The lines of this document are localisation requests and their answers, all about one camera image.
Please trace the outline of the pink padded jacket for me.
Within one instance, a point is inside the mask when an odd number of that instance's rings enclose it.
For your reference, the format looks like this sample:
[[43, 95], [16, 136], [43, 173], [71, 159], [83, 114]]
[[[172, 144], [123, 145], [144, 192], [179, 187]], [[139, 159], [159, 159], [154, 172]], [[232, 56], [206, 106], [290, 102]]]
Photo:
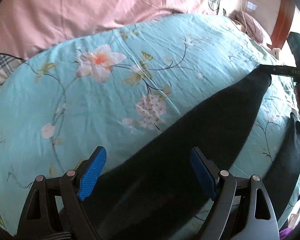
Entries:
[[246, 12], [234, 10], [230, 18], [242, 26], [242, 31], [258, 44], [272, 45], [271, 38], [259, 22]]

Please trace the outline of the teal floral bed sheet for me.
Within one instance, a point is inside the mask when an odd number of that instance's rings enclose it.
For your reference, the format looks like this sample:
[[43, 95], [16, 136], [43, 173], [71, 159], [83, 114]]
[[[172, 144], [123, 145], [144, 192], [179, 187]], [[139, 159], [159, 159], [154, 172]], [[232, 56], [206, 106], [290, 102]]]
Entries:
[[[282, 66], [229, 18], [192, 14], [75, 38], [22, 61], [0, 90], [0, 239], [17, 239], [37, 176], [61, 177], [101, 146], [100, 178], [260, 64]], [[293, 78], [270, 75], [227, 171], [261, 178], [280, 229], [300, 194], [300, 118]], [[212, 205], [208, 197], [168, 239], [195, 239]]]

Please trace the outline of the red wooden window frame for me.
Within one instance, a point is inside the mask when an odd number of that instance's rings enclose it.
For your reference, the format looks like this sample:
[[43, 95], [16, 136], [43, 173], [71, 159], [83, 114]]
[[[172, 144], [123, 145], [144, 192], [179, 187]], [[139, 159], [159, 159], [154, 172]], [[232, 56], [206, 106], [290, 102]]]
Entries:
[[295, 8], [293, 0], [281, 0], [275, 27], [270, 37], [272, 44], [268, 44], [270, 49], [283, 48], [292, 26]]

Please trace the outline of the pink quilt with plaid hearts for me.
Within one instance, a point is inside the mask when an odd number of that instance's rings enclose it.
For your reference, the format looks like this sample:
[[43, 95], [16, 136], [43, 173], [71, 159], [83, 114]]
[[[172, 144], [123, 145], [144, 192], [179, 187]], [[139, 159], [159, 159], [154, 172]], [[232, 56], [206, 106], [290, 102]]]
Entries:
[[22, 60], [64, 41], [174, 13], [208, 0], [0, 0], [0, 89]]

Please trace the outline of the black pants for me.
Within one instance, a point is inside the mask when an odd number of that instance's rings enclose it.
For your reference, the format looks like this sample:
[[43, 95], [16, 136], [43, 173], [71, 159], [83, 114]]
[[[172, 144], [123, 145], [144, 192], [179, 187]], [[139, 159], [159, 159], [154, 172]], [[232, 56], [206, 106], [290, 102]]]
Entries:
[[198, 104], [118, 167], [103, 174], [83, 210], [100, 239], [168, 239], [207, 202], [190, 163], [198, 147], [229, 169], [271, 85], [260, 69]]

